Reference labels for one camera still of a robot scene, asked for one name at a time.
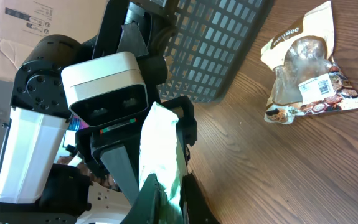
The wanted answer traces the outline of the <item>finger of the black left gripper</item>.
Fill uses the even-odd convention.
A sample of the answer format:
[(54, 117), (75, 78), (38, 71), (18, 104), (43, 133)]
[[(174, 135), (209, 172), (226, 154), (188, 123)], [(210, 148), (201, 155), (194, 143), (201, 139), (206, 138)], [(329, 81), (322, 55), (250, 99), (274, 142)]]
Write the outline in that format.
[(114, 178), (130, 205), (134, 205), (139, 195), (138, 178), (124, 145), (105, 149), (100, 154), (100, 160)]

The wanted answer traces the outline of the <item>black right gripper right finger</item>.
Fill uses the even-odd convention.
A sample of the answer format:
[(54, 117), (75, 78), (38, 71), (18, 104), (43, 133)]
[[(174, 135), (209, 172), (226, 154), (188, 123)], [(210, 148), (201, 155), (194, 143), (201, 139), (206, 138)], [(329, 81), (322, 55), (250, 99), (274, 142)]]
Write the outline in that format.
[(181, 208), (184, 224), (219, 224), (211, 212), (193, 174), (182, 179)]

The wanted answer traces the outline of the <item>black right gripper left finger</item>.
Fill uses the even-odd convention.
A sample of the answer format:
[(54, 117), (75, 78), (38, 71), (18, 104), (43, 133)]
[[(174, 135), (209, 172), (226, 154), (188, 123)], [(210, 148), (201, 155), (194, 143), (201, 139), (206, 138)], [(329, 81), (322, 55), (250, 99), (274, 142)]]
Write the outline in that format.
[(121, 224), (158, 224), (160, 199), (160, 184), (156, 174), (149, 174)]

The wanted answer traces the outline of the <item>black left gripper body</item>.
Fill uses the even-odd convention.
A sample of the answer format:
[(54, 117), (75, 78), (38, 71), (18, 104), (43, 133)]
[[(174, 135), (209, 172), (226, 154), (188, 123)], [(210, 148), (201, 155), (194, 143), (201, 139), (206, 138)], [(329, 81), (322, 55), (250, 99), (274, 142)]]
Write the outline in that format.
[[(193, 146), (197, 141), (197, 121), (194, 117), (194, 105), (186, 96), (180, 96), (173, 100), (165, 101), (162, 106), (174, 111), (174, 109), (182, 109), (182, 115), (179, 117), (176, 130), (179, 136), (179, 142), (186, 147)], [(139, 173), (139, 148), (141, 129), (147, 116), (147, 111), (132, 120), (126, 120), (120, 124), (114, 124), (110, 127), (103, 125), (99, 128), (89, 127), (76, 132), (76, 148), (81, 155), (84, 164), (98, 178), (110, 174), (114, 178), (118, 174), (131, 171), (135, 177)], [(129, 167), (125, 168), (117, 165), (111, 159), (102, 161), (101, 157), (115, 146), (123, 146), (128, 155)]]

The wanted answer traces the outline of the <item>light teal snack packet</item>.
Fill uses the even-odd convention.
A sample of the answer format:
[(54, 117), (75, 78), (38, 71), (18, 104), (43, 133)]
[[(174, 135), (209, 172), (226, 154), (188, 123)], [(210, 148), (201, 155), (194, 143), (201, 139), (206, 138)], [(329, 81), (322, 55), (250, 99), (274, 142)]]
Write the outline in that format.
[(141, 130), (139, 147), (139, 188), (154, 174), (162, 193), (160, 223), (183, 223), (182, 178), (187, 173), (183, 148), (178, 140), (178, 116), (154, 102)]

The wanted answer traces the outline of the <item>cream brown bread bag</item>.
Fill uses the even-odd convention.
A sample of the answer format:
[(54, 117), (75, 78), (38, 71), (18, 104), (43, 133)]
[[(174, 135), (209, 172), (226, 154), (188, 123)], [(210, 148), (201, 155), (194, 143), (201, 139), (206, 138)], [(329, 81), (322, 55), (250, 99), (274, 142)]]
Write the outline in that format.
[(291, 124), (297, 116), (358, 109), (358, 92), (333, 59), (334, 43), (332, 2), (326, 1), (261, 49), (276, 75), (265, 121)]

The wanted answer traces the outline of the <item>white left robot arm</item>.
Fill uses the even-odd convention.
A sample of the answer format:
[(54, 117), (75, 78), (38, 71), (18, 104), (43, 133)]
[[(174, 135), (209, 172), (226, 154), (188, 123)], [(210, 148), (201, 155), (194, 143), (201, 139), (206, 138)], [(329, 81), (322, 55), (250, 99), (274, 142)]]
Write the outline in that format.
[(186, 96), (161, 102), (176, 1), (108, 1), (92, 45), (44, 37), (16, 73), (0, 223), (185, 223)]

